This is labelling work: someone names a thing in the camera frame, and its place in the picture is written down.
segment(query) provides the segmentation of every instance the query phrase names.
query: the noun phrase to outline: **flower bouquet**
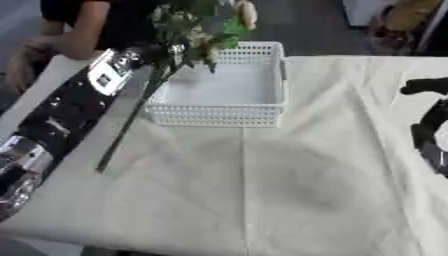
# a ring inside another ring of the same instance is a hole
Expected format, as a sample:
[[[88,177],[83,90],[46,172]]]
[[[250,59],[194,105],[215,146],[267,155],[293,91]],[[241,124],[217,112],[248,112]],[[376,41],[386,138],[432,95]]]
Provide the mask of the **flower bouquet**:
[[[208,28],[219,19],[218,26]],[[140,109],[151,95],[176,74],[188,66],[205,64],[210,72],[217,68],[219,50],[236,48],[242,37],[256,28],[257,11],[249,0],[170,0],[157,7],[148,16],[155,29],[151,48],[167,49],[151,59],[153,72],[143,93],[121,129],[106,151],[97,169],[103,172],[120,145]]]

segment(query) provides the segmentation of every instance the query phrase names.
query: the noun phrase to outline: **white tablecloth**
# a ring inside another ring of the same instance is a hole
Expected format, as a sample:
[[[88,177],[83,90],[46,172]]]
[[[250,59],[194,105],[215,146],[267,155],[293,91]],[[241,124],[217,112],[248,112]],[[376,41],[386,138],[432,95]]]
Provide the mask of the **white tablecloth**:
[[[448,59],[287,63],[281,128],[165,128],[142,118],[98,174],[136,78],[0,232],[171,255],[448,255],[448,182],[409,136],[437,97],[397,94],[407,79],[447,76]],[[82,66],[57,57],[0,120],[1,138]]]

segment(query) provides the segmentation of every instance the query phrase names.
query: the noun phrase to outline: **person's hand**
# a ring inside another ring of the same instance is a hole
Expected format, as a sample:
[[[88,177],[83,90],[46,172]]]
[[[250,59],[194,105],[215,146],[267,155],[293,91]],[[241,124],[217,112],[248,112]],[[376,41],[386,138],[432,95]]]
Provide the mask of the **person's hand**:
[[[54,37],[38,36],[28,39],[25,43],[26,55],[31,61],[42,61],[53,57],[56,52],[52,49]]]
[[[19,49],[8,61],[6,84],[13,86],[18,93],[23,93],[34,81],[35,74],[25,50]]]

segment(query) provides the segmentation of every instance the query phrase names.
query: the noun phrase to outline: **black shirt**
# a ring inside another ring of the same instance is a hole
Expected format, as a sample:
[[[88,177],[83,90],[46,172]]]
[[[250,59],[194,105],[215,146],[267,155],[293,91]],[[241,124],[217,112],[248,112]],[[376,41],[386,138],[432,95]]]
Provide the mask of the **black shirt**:
[[[73,27],[82,4],[87,1],[111,4],[96,49],[123,49],[154,37],[154,28],[148,17],[160,0],[41,0],[42,16]]]

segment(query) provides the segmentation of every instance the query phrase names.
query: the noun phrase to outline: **flower stem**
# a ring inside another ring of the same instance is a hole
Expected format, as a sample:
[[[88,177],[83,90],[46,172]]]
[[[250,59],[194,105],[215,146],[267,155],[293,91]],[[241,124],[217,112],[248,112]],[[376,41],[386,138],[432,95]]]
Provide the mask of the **flower stem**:
[[[101,158],[96,170],[99,173],[104,173],[107,166],[109,165],[109,162],[112,160],[112,157],[114,156],[115,152],[118,149],[118,146],[120,146],[121,142],[123,141],[124,137],[126,136],[127,132],[131,128],[132,124],[134,123],[135,119],[137,118],[138,113],[140,112],[140,109],[145,105],[145,102],[151,97],[151,95],[168,79],[174,75],[179,69],[181,69],[185,63],[181,63],[180,65],[176,66],[176,68],[170,70],[168,74],[165,74],[167,66],[161,66],[158,68],[155,68],[153,73],[151,74],[150,80],[146,83],[145,89],[143,90],[142,95],[140,96],[139,100],[135,104],[135,107],[131,113],[131,115],[126,120],[126,123],[123,125],[123,127],[120,130],[120,133],[115,138],[115,140],[112,142],[112,144],[109,146],[109,148],[104,153],[103,157]]]

